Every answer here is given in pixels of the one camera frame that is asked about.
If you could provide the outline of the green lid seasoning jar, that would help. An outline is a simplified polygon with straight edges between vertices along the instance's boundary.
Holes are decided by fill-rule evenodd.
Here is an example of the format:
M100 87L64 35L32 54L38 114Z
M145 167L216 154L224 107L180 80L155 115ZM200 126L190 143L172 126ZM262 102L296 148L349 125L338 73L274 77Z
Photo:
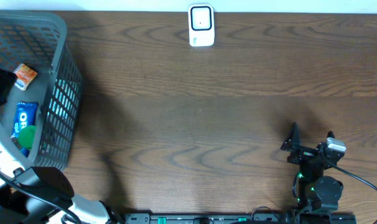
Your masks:
M34 125L26 126L21 129L18 136L19 144L24 148L31 149L34 143L35 132L36 126Z

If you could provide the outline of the blue Oreo cookie pack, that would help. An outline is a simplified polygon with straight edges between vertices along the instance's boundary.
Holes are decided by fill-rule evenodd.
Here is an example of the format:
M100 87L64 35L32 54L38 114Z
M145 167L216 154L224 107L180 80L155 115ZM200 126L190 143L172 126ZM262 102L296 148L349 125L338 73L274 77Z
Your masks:
M35 126L35 116L38 108L37 102L20 102L17 104L16 113L13 120L11 140L18 150L26 157L30 154L31 149L22 147L18 142L18 136L21 129L26 126Z

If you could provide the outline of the orange snack packet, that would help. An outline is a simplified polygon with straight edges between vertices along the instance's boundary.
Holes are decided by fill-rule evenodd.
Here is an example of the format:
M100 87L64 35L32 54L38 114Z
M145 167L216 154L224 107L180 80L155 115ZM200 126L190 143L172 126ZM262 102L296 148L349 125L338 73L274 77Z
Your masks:
M17 77L14 85L22 91L25 91L37 76L37 72L24 63L17 66L17 68L14 70L14 74Z

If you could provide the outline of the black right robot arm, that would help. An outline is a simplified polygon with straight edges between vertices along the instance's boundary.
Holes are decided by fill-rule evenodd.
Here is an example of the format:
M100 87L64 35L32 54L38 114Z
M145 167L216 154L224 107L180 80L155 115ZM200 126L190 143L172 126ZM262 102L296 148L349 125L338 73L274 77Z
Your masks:
M345 155L346 149L345 143L335 138L332 131L316 147L303 146L298 125L292 124L281 150L290 153L287 157L289 163L299 166L297 183L293 188L298 199L298 208L292 211L294 222L300 223L300 219L305 216L329 217L338 209L343 184L325 175L324 170L335 165Z

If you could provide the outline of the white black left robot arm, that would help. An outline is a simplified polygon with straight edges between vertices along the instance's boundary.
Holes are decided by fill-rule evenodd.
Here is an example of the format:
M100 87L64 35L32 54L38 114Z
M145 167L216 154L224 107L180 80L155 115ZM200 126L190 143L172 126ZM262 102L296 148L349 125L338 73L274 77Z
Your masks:
M14 169L6 154L0 140L0 223L125 223L102 201L75 194L58 168Z

